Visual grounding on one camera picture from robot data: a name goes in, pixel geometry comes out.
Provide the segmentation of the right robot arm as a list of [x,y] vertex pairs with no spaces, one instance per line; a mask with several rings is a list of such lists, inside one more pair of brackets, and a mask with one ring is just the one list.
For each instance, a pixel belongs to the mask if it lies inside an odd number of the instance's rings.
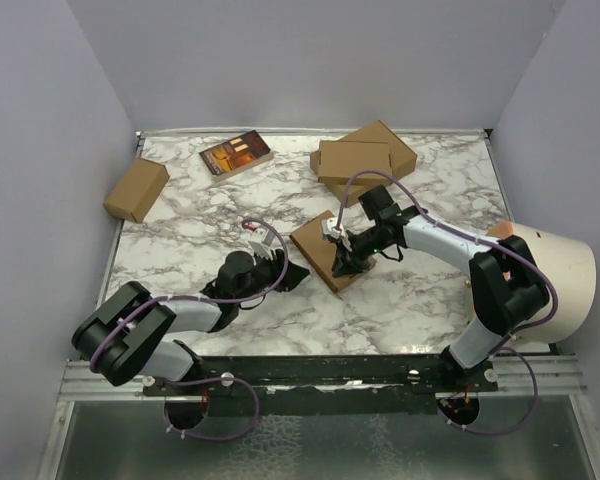
[[353,233],[340,216],[321,223],[324,239],[336,247],[333,277],[362,274],[370,260],[393,247],[402,260],[406,249],[424,252],[465,274],[470,283],[473,318],[439,356],[439,378],[449,390],[461,391],[476,376],[475,368],[508,341],[516,327],[551,300],[547,277],[539,270],[526,241],[476,235],[445,223],[419,205],[400,207],[383,186],[360,198],[372,225]]

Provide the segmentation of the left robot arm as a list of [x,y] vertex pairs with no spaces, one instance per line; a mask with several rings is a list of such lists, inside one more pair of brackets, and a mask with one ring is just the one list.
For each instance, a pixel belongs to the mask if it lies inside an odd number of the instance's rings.
[[149,375],[165,378],[179,394],[190,394],[200,385],[200,358],[182,342],[164,337],[221,331],[245,309],[245,302],[270,291],[290,292],[309,275],[277,249],[265,257],[245,251],[228,254],[198,298],[152,297],[139,282],[130,281],[75,330],[71,344],[90,361],[91,371],[113,386]]

